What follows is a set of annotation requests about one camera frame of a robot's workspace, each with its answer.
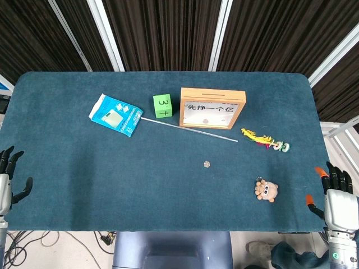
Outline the orange-tipped right robot hand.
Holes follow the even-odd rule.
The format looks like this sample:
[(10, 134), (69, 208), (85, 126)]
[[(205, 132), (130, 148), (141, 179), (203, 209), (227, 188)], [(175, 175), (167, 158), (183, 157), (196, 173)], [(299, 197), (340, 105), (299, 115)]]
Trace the orange-tipped right robot hand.
[(309, 210), (325, 221), (328, 230), (353, 234), (358, 231), (358, 196), (354, 195), (353, 182), (345, 170), (330, 162), (327, 171), (316, 167), (324, 191), (323, 210), (316, 207), (311, 195), (306, 196)]

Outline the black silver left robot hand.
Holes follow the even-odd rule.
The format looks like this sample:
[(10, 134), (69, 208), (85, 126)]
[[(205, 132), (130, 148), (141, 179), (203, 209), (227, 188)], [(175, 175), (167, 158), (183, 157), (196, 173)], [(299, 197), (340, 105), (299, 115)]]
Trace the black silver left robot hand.
[(1, 151), (1, 217), (4, 217), (11, 210), (12, 205), (27, 197), (33, 188), (33, 178), (28, 177), (25, 188), (18, 194), (13, 195), (12, 180), (18, 159), (24, 154), (19, 151), (12, 156), (14, 146)]

